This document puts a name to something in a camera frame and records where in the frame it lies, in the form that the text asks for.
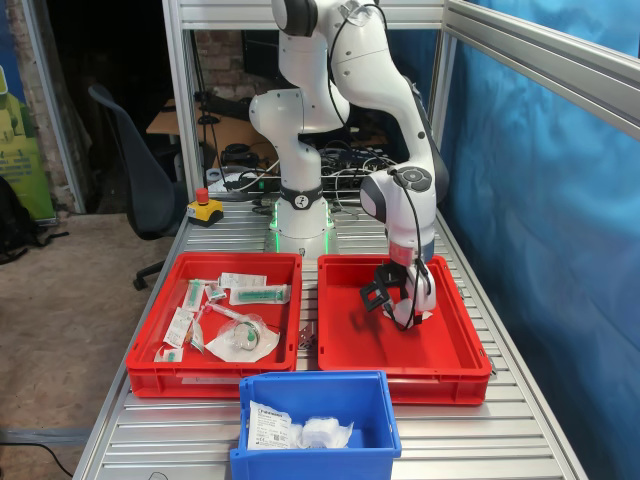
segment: floor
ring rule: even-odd
[[[70,236],[0,266],[0,434],[90,431],[155,281],[137,292],[134,273],[173,240],[140,240],[123,214],[70,216],[57,230]],[[53,447],[72,472],[77,443]],[[67,478],[34,447],[0,447],[0,468],[4,480]]]

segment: red plastic crate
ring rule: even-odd
[[[256,304],[230,307],[240,313],[256,313],[272,331],[279,330],[278,346],[256,363],[227,363],[206,349],[204,354],[201,354],[190,346],[184,348],[182,362],[154,362],[153,359],[163,344],[164,335],[176,307],[182,306],[189,280],[214,280],[223,272],[266,275],[267,285],[291,285],[291,300],[285,305]],[[179,255],[127,355],[126,364],[133,393],[139,397],[239,398],[238,384],[243,377],[295,370],[301,294],[302,259],[299,255]],[[219,303],[229,305],[226,299]],[[218,312],[204,314],[200,325],[205,344],[213,340],[220,327],[228,321],[229,318]]]
[[[318,260],[318,365],[322,370],[385,370],[394,403],[484,401],[489,358],[441,257],[428,267],[437,305],[421,325],[399,331],[382,308],[367,312],[360,288],[386,255],[327,255]],[[400,289],[390,289],[394,301]]]

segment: clear plastic bag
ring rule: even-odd
[[[216,357],[225,362],[254,363],[269,355],[278,345],[280,334],[269,330],[259,315],[240,315],[219,305],[212,307],[233,317],[220,327],[218,336],[205,346]]]

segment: black bag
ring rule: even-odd
[[[68,232],[49,235],[44,243],[38,240],[40,228],[22,206],[9,182],[0,176],[0,265],[13,262],[27,253],[26,245],[46,247],[53,238],[69,235]],[[18,253],[12,250],[22,248]]]

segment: blue tarp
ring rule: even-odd
[[[640,2],[490,0],[637,56]],[[592,479],[640,478],[640,143],[460,45],[443,206]]]

